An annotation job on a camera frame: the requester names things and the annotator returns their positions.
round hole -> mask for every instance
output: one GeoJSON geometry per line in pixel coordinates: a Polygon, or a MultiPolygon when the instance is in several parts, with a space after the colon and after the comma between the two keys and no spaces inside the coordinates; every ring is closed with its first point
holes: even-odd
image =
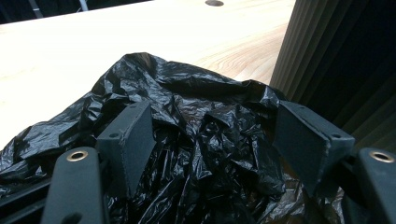
{"type": "Polygon", "coordinates": [[[88,156],[87,151],[76,151],[67,156],[68,161],[81,161],[88,156]]]}
{"type": "Polygon", "coordinates": [[[112,133],[111,135],[109,135],[110,137],[118,137],[119,134],[118,133],[112,133]]]}
{"type": "Polygon", "coordinates": [[[334,138],[340,138],[340,137],[341,137],[341,135],[338,134],[338,133],[333,133],[332,136],[333,136],[334,138]]]}
{"type": "Polygon", "coordinates": [[[377,152],[377,151],[372,151],[370,152],[370,156],[373,157],[374,159],[382,162],[394,162],[395,159],[391,157],[390,155],[387,155],[382,152],[377,152]]]}
{"type": "Polygon", "coordinates": [[[82,219],[82,214],[72,213],[62,219],[62,224],[78,224],[82,219]]]}
{"type": "Polygon", "coordinates": [[[224,3],[219,0],[207,0],[207,1],[205,1],[205,3],[208,6],[212,6],[212,7],[221,7],[224,5],[224,3]]]}

ribbed black surface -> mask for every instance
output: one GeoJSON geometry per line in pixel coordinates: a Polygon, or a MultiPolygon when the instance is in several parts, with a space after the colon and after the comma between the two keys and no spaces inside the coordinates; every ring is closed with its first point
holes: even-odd
{"type": "Polygon", "coordinates": [[[270,85],[396,152],[396,1],[297,0],[270,85]]]}

wood grain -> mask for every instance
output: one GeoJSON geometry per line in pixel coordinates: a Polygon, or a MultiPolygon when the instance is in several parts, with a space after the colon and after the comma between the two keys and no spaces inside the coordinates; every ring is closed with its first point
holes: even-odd
{"type": "Polygon", "coordinates": [[[268,84],[294,2],[157,0],[0,25],[0,147],[62,112],[127,53],[268,84]]]}

trash bag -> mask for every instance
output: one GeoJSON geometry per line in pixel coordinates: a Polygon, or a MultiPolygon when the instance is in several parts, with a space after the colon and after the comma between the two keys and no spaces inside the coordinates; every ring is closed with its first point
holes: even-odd
{"type": "Polygon", "coordinates": [[[111,223],[301,222],[302,184],[272,147],[279,100],[258,81],[125,55],[65,111],[6,145],[0,198],[50,177],[58,156],[94,147],[123,108],[149,101],[157,144],[135,196],[108,198],[111,223]]]}

wooden table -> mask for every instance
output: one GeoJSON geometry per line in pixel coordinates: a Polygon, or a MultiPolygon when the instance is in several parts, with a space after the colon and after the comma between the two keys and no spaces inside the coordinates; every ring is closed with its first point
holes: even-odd
{"type": "Polygon", "coordinates": [[[0,25],[0,148],[62,112],[127,53],[268,84],[294,2],[157,0],[0,25]]]}

